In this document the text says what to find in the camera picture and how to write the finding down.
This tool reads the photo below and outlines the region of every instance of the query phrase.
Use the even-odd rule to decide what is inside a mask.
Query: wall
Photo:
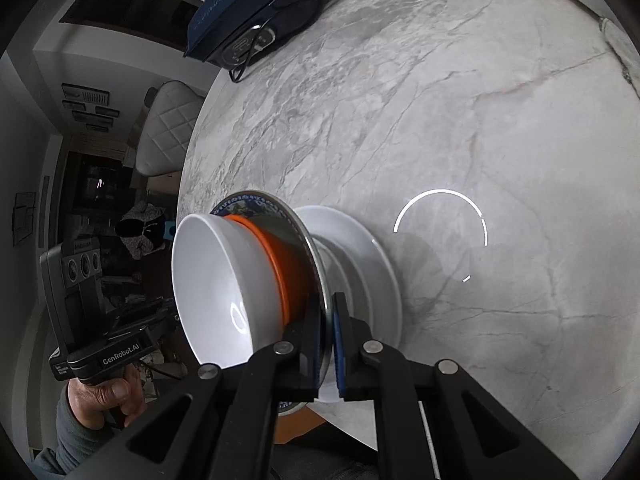
[[[66,0],[33,49],[52,99],[70,132],[85,131],[62,107],[63,82],[107,90],[109,108],[120,111],[109,136],[126,140],[151,86],[177,79],[206,95],[217,67],[184,58],[178,50],[129,34],[97,27],[59,23],[75,0]]]
[[[44,341],[44,352],[40,362],[40,406],[38,410],[38,421],[40,423],[40,437],[42,447],[55,448],[58,444],[58,434],[56,433],[56,406],[60,398],[60,392],[65,383],[58,382],[51,373],[49,367],[49,356],[58,347],[56,336],[50,322],[47,323],[47,331]],[[31,441],[32,446],[36,445],[35,438]]]
[[[13,247],[12,215],[16,192],[39,191],[49,143],[47,132],[31,118],[0,80],[0,422],[12,434],[12,395],[16,361],[27,324],[38,304],[36,232]]]
[[[11,411],[11,423],[7,427],[10,431],[10,436],[14,445],[17,447],[20,454],[27,458],[29,446],[40,445],[42,437],[40,434],[40,420],[46,418],[51,420],[55,418],[55,409],[50,412],[43,413],[41,417],[41,411],[38,409],[42,402],[41,396],[53,396],[57,397],[57,393],[52,390],[50,384],[47,383],[46,377],[42,377],[45,381],[45,389],[41,391],[41,368],[42,368],[42,351],[46,338],[47,331],[50,329],[49,317],[45,310],[44,290],[42,288],[41,281],[38,273],[38,260],[40,253],[47,250],[47,248],[55,243],[55,240],[50,241],[48,226],[50,222],[55,226],[56,218],[54,207],[57,202],[57,197],[54,192],[54,176],[59,164],[60,154],[62,152],[63,136],[57,132],[53,134],[47,134],[47,125],[52,127],[47,121],[44,113],[37,107],[34,100],[31,99],[31,95],[26,91],[25,86],[22,84],[22,80],[17,75],[14,66],[9,59],[7,53],[0,58],[0,80],[4,87],[8,90],[10,97],[14,99],[14,102],[19,103],[18,107],[12,108],[16,118],[28,117],[33,120],[35,124],[34,131],[38,130],[38,126],[42,126],[37,120],[40,117],[44,123],[41,128],[42,144],[46,143],[46,152],[44,154],[44,160],[42,161],[42,170],[40,171],[40,178],[38,183],[38,192],[42,192],[42,184],[45,176],[49,176],[49,190],[44,202],[44,216],[41,217],[40,210],[41,195],[36,200],[36,216],[34,217],[33,226],[33,264],[36,269],[36,294],[37,299],[33,305],[30,313],[28,309],[24,310],[25,316],[28,316],[26,322],[21,322],[18,325],[21,326],[21,332],[16,332],[20,336],[20,343],[15,349],[17,355],[15,359],[12,358],[12,363],[15,369],[13,377],[9,377],[6,384],[12,384],[12,395],[10,401]],[[4,100],[6,108],[9,109],[13,106],[11,99]],[[35,144],[34,147],[39,147],[40,143]],[[38,174],[37,162],[30,162],[30,170],[33,171],[33,175]],[[40,221],[42,221],[42,238],[40,237]],[[28,290],[33,290],[33,286],[25,285]]]
[[[34,101],[34,104],[44,114],[46,121],[49,121],[50,124],[43,123],[37,111],[30,110],[30,113],[36,120],[43,124],[43,127],[46,129],[53,127],[61,134],[63,134],[66,129],[66,121],[60,113],[58,105],[53,101],[49,87],[40,73],[35,56],[33,55],[33,47],[66,1],[67,0],[39,0],[22,22],[22,25],[15,33],[14,38],[6,50],[21,83],[29,93],[30,98]],[[18,101],[21,101],[24,105],[26,100],[22,97],[18,98]]]
[[[40,185],[38,186],[38,191],[42,190],[42,181],[45,175],[49,176],[49,190],[46,197],[45,204],[45,221],[44,224],[44,240],[42,244],[42,248],[48,248],[49,245],[49,224],[50,222],[55,223],[57,221],[56,211],[57,211],[57,197],[55,192],[55,175],[56,170],[59,170],[58,163],[60,158],[60,153],[62,150],[63,144],[63,135],[60,133],[56,126],[54,126],[52,121],[62,122],[61,128],[63,132],[66,132],[66,125],[62,119],[62,116],[56,120],[55,117],[50,113],[45,113],[41,107],[41,105],[46,103],[45,97],[53,104],[53,100],[50,97],[49,88],[46,86],[42,75],[38,69],[38,74],[40,75],[40,79],[42,79],[42,85],[44,88],[40,92],[39,95],[36,95],[34,98],[34,94],[29,91],[27,86],[25,85],[25,77],[21,77],[22,74],[18,73],[15,65],[12,63],[12,59],[10,58],[8,52],[5,52],[2,57],[0,57],[0,80],[4,83],[12,97],[18,101],[23,108],[23,110],[38,123],[38,125],[43,129],[44,132],[49,136],[48,146],[47,146],[47,155],[46,160],[43,165],[42,176],[40,180]],[[55,113],[58,112],[58,108],[54,107]]]

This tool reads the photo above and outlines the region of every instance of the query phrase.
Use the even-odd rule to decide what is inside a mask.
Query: sleeve
[[[134,260],[139,260],[143,256],[143,244],[144,244],[143,236],[136,236],[134,238],[121,238],[123,245],[129,251],[129,254],[133,257]]]
[[[146,202],[141,200],[135,206],[133,206],[129,211],[127,211],[122,217],[123,220],[127,220],[129,218],[135,218],[137,220],[142,219],[142,215],[146,209]]]
[[[273,446],[271,476],[280,480],[379,480],[372,466],[295,444]]]
[[[66,397],[66,388],[62,390],[58,401],[56,429],[58,447],[55,450],[44,449],[30,468],[38,477],[33,466],[48,473],[66,475],[113,437],[113,431],[108,426],[98,431],[88,430],[76,420]]]
[[[164,207],[156,207],[153,204],[147,204],[146,209],[142,213],[142,216],[143,216],[142,219],[145,222],[150,222],[154,218],[158,218],[159,216],[162,216],[164,212],[165,212]]]
[[[140,258],[142,256],[147,256],[148,254],[151,254],[154,252],[154,243],[149,240],[149,238],[147,238],[146,236],[141,236],[140,237],[140,244],[138,245],[138,250],[140,251]]]

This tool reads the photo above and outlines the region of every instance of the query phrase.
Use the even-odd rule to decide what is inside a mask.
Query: screw
[[[362,345],[362,348],[367,354],[378,354],[382,352],[384,346],[380,341],[370,339],[369,341],[365,342],[364,345]]]
[[[216,377],[220,368],[216,365],[205,364],[198,368],[198,377],[201,379],[213,379]]]
[[[453,375],[458,371],[458,364],[450,359],[444,359],[438,363],[438,370],[445,375]]]
[[[273,345],[273,351],[278,355],[287,355],[293,352],[293,345],[289,341],[278,341]]]

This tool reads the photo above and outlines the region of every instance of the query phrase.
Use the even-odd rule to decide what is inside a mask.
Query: white bowl
[[[275,273],[243,225],[188,215],[175,232],[171,269],[180,322],[201,364],[235,366],[282,338]]]

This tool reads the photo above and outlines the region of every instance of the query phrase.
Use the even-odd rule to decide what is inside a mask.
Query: gray marble surface
[[[405,355],[457,360],[599,479],[639,419],[639,139],[640,101],[572,0],[334,0],[215,81],[178,216],[250,188],[351,214],[395,265]],[[477,204],[486,246],[450,194],[394,233],[431,189]],[[375,446],[369,405],[314,408]]]

